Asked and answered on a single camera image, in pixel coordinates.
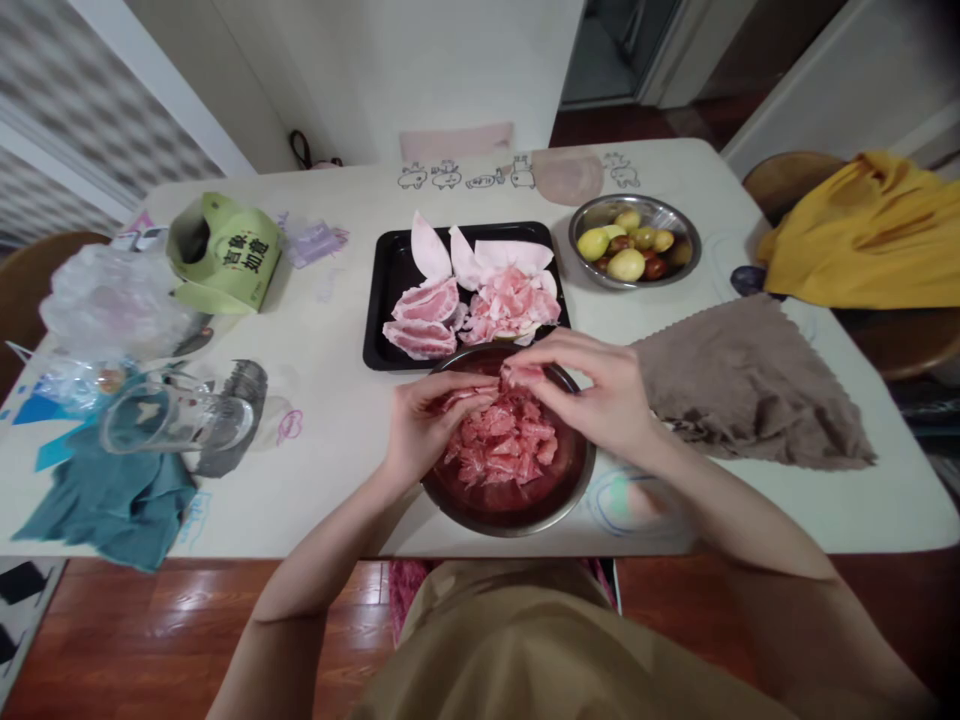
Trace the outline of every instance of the black baking tray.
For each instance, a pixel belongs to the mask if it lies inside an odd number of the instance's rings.
[[[467,225],[460,228],[463,236],[474,246],[477,240],[523,240],[545,245],[554,251],[554,258],[547,266],[557,281],[557,302],[560,304],[559,324],[570,327],[570,314],[563,297],[563,284],[557,266],[553,236],[546,225],[537,222],[496,223],[493,225]],[[436,228],[437,235],[450,250],[450,228]],[[414,360],[400,348],[391,345],[383,336],[383,324],[393,320],[390,314],[400,296],[416,287],[426,278],[417,270],[410,249],[409,230],[391,230],[377,240],[373,259],[373,280],[370,283],[370,306],[367,308],[367,331],[363,339],[363,362],[371,370],[429,370],[440,360]],[[472,292],[460,289],[460,300],[470,304]],[[534,336],[542,340],[553,331],[553,326],[542,326]]]

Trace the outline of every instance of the wooden chair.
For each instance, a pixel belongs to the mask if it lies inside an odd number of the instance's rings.
[[[6,342],[34,350],[46,333],[40,301],[52,292],[50,276],[84,245],[109,242],[97,233],[51,235],[0,263],[0,397],[9,394],[23,370],[23,362]]]
[[[776,227],[804,195],[845,164],[822,153],[774,155],[750,171],[743,187]],[[887,381],[917,377],[960,354],[960,308],[834,314]]]

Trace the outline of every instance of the person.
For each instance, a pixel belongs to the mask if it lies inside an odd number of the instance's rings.
[[[424,581],[397,652],[353,717],[916,718],[935,709],[814,540],[656,420],[635,353],[557,329],[506,362],[557,363],[593,381],[577,394],[549,381],[532,392],[681,498],[726,561],[770,695],[620,617],[575,561],[448,561]],[[433,401],[496,382],[446,372],[396,388],[384,461],[277,568],[209,718],[311,716],[326,613],[364,544],[458,423],[491,402],[476,394],[435,415]]]

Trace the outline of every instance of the teal cloth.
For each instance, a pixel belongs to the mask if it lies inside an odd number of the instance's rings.
[[[87,543],[111,562],[155,572],[197,489],[179,455],[111,455],[94,425],[68,443],[73,457],[53,471],[53,487],[14,540]]]

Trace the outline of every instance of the white table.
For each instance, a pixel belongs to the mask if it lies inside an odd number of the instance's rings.
[[[637,170],[642,184],[638,192],[675,205],[697,226],[704,255],[689,277],[653,291],[600,288],[571,257],[567,227],[573,208],[552,204],[537,190],[509,181],[481,188],[461,182],[441,189],[428,180],[420,189],[403,188],[399,167],[357,167],[181,183],[152,191],[141,211],[157,225],[168,224],[202,191],[217,190],[274,217],[290,212],[291,217],[322,218],[350,231],[345,251],[303,270],[293,270],[281,259],[262,313],[217,319],[214,340],[189,356],[188,371],[221,378],[233,359],[256,360],[269,375],[268,396],[303,411],[303,431],[278,446],[275,426],[262,430],[235,471],[221,479],[200,479],[200,494],[171,555],[282,557],[376,467],[386,442],[390,389],[409,381],[411,374],[373,372],[361,360],[374,245],[382,233],[410,227],[417,208],[438,227],[527,220],[547,225],[559,254],[572,325],[602,340],[629,343],[734,299],[727,280],[730,270],[748,261],[747,245],[767,225],[720,157],[699,140],[622,143],[595,150],[601,157],[621,153]],[[492,173],[504,161],[509,158],[465,160],[460,172],[470,179]],[[604,192],[617,191],[607,172]],[[915,551],[957,542],[960,520],[953,504],[880,377],[829,311],[796,300],[788,300],[784,311],[859,405],[878,462],[855,472],[814,472],[751,460],[723,464],[782,507],[828,552]],[[29,368],[22,382],[31,382]],[[14,390],[3,406],[12,413],[0,423],[0,553],[90,554],[85,547],[7,540],[50,485],[50,471],[33,470],[36,449],[73,426],[67,421],[11,426],[24,397]],[[585,500],[554,527],[519,540],[466,530],[421,493],[395,523],[383,528],[369,553],[468,557],[684,552],[691,535],[682,522],[641,526],[631,524],[629,512],[624,514],[622,493],[632,474],[601,452]]]

